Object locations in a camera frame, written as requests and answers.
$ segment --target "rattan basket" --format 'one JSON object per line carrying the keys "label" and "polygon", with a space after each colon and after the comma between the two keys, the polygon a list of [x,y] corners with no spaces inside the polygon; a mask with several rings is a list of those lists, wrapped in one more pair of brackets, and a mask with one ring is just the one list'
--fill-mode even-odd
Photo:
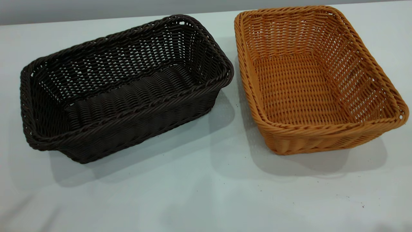
{"label": "rattan basket", "polygon": [[275,153],[351,148],[406,122],[407,105],[335,8],[242,12],[235,32],[249,107]]}
{"label": "rattan basket", "polygon": [[21,72],[29,145],[88,163],[208,113],[233,66],[173,15],[39,58]]}

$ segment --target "woven basket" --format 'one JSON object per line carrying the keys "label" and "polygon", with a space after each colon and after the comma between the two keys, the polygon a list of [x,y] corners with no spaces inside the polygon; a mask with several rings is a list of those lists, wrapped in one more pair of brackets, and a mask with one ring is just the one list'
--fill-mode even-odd
{"label": "woven basket", "polygon": [[88,163],[208,113],[233,66],[173,15],[39,58],[21,72],[29,145]]}
{"label": "woven basket", "polygon": [[275,153],[351,148],[406,122],[407,105],[335,8],[242,12],[235,32],[249,107]]}

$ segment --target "dark brown basket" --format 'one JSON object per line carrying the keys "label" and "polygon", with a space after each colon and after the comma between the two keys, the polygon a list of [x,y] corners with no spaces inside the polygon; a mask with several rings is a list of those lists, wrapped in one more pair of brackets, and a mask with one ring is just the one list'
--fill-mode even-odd
{"label": "dark brown basket", "polygon": [[23,131],[34,149],[88,163],[208,113],[232,77],[209,32],[173,15],[31,62]]}

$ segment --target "basket rim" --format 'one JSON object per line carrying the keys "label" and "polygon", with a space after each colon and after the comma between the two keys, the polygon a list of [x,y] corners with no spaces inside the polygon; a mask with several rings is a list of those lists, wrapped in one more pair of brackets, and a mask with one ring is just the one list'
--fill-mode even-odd
{"label": "basket rim", "polygon": [[[307,13],[314,11],[327,11],[331,14],[339,17],[340,26],[342,26],[352,43],[359,49],[362,57],[365,58],[367,64],[371,67],[374,75],[379,82],[386,88],[386,93],[389,97],[390,105],[396,112],[396,115],[391,118],[381,118],[371,121],[364,121],[358,123],[341,123],[341,124],[320,124],[320,125],[308,125],[308,124],[286,124],[272,122],[268,119],[265,110],[259,103],[258,97],[254,91],[254,87],[250,82],[250,76],[255,73],[251,73],[249,70],[253,68],[250,59],[245,56],[248,55],[248,49],[245,43],[245,32],[243,27],[243,20],[247,17],[262,17],[270,15],[285,15],[296,13]],[[389,131],[405,124],[408,116],[409,109],[398,91],[394,88],[392,82],[383,72],[382,68],[377,64],[375,59],[369,53],[364,46],[363,41],[359,35],[353,29],[352,25],[346,19],[346,17],[336,8],[325,5],[318,6],[304,6],[304,7],[281,7],[281,8],[269,8],[250,10],[239,13],[234,21],[236,46],[238,49],[239,68],[241,71],[241,78],[244,90],[246,92],[246,98],[249,103],[250,110],[252,111],[252,117],[259,127],[271,132],[273,134],[282,136],[328,136],[328,137],[342,137],[354,134],[364,133],[376,133],[378,130]]]}
{"label": "basket rim", "polygon": [[[216,75],[211,80],[208,80],[206,83],[197,85],[191,89],[176,93],[171,96],[167,96],[158,104],[154,104],[153,102],[147,104],[145,109],[139,111],[142,106],[138,106],[132,108],[128,111],[123,111],[117,115],[114,115],[109,118],[103,118],[99,121],[93,122],[91,124],[85,125],[81,128],[76,130],[70,130],[64,132],[59,135],[54,136],[43,136],[38,133],[37,128],[35,128],[35,121],[33,117],[33,109],[30,107],[31,104],[31,93],[30,93],[30,85],[24,85],[23,81],[30,82],[30,74],[33,68],[49,59],[56,58],[58,56],[64,55],[67,52],[73,52],[78,50],[83,50],[85,48],[94,46],[96,44],[101,43],[109,43],[111,40],[117,39],[122,36],[132,36],[138,35],[144,32],[150,32],[154,27],[161,26],[166,22],[171,20],[184,20],[189,22],[195,30],[199,31],[199,33],[205,38],[205,42],[208,43],[209,47],[215,52],[216,57],[219,59],[219,65],[221,66],[222,72]],[[94,40],[90,40],[78,45],[74,45],[70,48],[63,49],[56,53],[37,58],[36,60],[32,61],[30,64],[25,66],[21,71],[21,85],[20,85],[20,100],[21,100],[21,116],[23,118],[23,132],[26,136],[28,143],[36,147],[36,149],[44,149],[44,150],[51,150],[56,149],[57,147],[61,146],[62,143],[69,143],[71,140],[75,140],[75,138],[79,136],[88,136],[94,133],[98,133],[100,130],[104,130],[107,127],[114,126],[117,123],[121,123],[125,120],[130,120],[131,118],[139,117],[145,114],[152,114],[158,110],[162,110],[164,107],[170,106],[175,104],[177,101],[185,101],[195,97],[201,97],[202,95],[208,94],[212,91],[220,90],[221,88],[227,86],[233,78],[233,65],[230,60],[226,57],[222,49],[216,43],[212,35],[203,27],[203,25],[197,21],[195,18],[184,15],[184,14],[175,14],[168,17],[164,17],[159,20],[155,20],[152,22],[148,22],[146,24],[133,27],[127,29],[125,31],[117,32],[114,34],[107,35],[105,37],[100,37]]]}

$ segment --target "white tabletop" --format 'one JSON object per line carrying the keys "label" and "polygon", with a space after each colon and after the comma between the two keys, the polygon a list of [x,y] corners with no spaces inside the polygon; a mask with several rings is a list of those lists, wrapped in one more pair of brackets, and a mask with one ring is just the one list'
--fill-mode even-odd
{"label": "white tabletop", "polygon": [[[412,107],[412,1],[334,7]],[[192,14],[235,66],[213,110],[86,165],[26,143],[21,69],[162,17],[0,26],[0,231],[412,231],[411,123],[353,149],[273,154],[239,84],[238,13]]]}

